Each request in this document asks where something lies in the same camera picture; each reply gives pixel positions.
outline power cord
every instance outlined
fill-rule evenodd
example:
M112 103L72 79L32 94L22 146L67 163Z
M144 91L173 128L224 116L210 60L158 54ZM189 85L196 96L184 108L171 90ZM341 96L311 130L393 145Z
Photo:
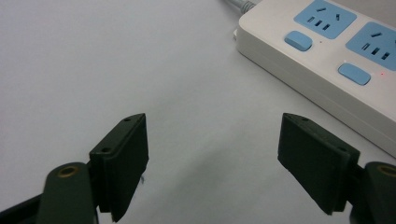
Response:
M228 1L232 3L234 6L239 7L241 9L242 14L247 13L249 10L251 10L253 7L256 6L256 4L250 1L244 1L244 0L228 0Z

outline white power strip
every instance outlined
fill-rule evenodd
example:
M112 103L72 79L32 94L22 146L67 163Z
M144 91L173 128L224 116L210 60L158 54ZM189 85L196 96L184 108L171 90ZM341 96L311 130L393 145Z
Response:
M328 15L317 14L321 10L327 10ZM302 19L297 18L299 14L303 14ZM332 17L341 20L343 26L345 19L351 22L345 29L331 31L339 24L330 21ZM367 32L364 27L370 23L375 28L382 27L380 32L373 31L373 36L382 35L386 40L358 36L351 41L359 32ZM236 47L251 61L396 157L395 30L331 1L263 0L240 19ZM335 34L326 37L327 31ZM352 48L362 52L349 49L349 41L357 45Z

